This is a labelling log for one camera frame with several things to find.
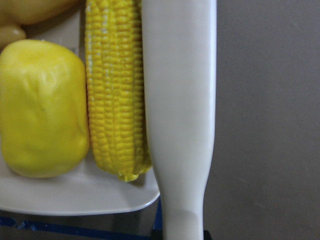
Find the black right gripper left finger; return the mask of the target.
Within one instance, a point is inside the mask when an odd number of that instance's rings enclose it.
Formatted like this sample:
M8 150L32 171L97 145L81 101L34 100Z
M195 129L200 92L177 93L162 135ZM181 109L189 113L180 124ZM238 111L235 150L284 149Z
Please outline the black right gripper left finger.
M150 235L151 240L163 240L163 230L162 229L153 229Z

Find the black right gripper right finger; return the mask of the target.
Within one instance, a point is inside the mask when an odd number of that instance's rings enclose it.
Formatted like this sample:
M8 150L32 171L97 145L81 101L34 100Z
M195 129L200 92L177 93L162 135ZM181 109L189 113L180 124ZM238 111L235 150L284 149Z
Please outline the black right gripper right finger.
M203 231L203 239L204 240L213 240L213 238L208 230Z

